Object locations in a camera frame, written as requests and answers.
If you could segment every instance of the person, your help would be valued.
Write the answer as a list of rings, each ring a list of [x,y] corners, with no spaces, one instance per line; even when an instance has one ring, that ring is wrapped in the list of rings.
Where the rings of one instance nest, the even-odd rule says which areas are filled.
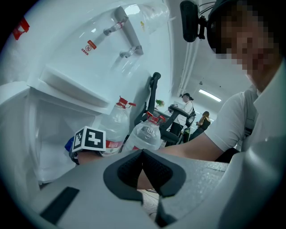
[[[193,111],[193,98],[190,96],[189,93],[185,93],[182,96],[183,102],[185,102],[185,106],[182,109],[183,111],[187,112],[190,114]],[[183,115],[179,114],[175,121],[171,125],[170,132],[179,136],[180,131],[183,129],[185,123],[186,123],[187,117],[184,117]],[[170,145],[173,145],[174,143],[172,142],[167,142],[165,147],[168,147]]]
[[[198,128],[195,130],[195,132],[190,136],[189,141],[194,139],[195,137],[198,137],[200,134],[202,134],[210,125],[210,119],[209,119],[210,113],[208,111],[205,111],[202,114],[202,117],[199,122],[196,122],[196,125]]]
[[[286,135],[285,27],[278,23],[284,15],[279,10],[268,1],[216,1],[207,24],[209,45],[215,53],[226,54],[241,64],[253,86],[230,97],[204,133],[159,152],[215,161],[238,141],[245,151],[270,137]],[[275,124],[271,122],[273,114]],[[99,159],[90,152],[78,157],[80,164]],[[151,187],[141,172],[137,188]]]

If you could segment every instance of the blue object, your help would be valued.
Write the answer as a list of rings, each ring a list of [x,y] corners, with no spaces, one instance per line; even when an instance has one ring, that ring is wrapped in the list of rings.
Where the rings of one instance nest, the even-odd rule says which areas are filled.
[[[71,149],[71,147],[72,147],[74,138],[75,138],[75,137],[72,137],[69,141],[67,141],[66,145],[64,146],[65,149],[66,149],[68,152],[70,152],[70,149]]]

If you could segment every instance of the warning sticker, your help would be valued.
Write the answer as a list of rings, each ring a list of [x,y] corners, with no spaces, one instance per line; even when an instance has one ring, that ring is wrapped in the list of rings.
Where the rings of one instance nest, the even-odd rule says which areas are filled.
[[[97,48],[97,46],[96,46],[91,40],[88,41],[88,44],[89,44],[93,49],[96,49],[96,48]]]

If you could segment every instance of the black strip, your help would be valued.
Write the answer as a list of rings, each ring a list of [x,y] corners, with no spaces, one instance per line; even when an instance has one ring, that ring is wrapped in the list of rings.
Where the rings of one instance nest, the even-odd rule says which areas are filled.
[[[79,190],[76,188],[66,187],[40,214],[40,216],[50,223],[56,224],[78,192]]]

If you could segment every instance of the woman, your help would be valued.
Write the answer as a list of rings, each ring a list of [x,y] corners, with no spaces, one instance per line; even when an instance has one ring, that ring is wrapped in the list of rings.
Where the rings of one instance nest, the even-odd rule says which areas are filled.
[[[189,93],[185,93],[182,95],[183,102],[185,103],[184,108],[182,109],[184,112],[190,114],[193,111],[193,98],[190,96]],[[183,115],[179,114],[175,121],[171,125],[170,132],[179,136],[180,131],[183,129],[185,123],[186,123],[187,117],[184,117]],[[167,142],[165,147],[174,145],[172,142]]]
[[[196,125],[198,128],[196,131],[191,135],[189,138],[189,141],[194,139],[195,137],[198,137],[200,134],[202,134],[210,125],[210,119],[209,119],[210,113],[208,111],[205,111],[202,114],[202,117],[199,122],[196,122]]]

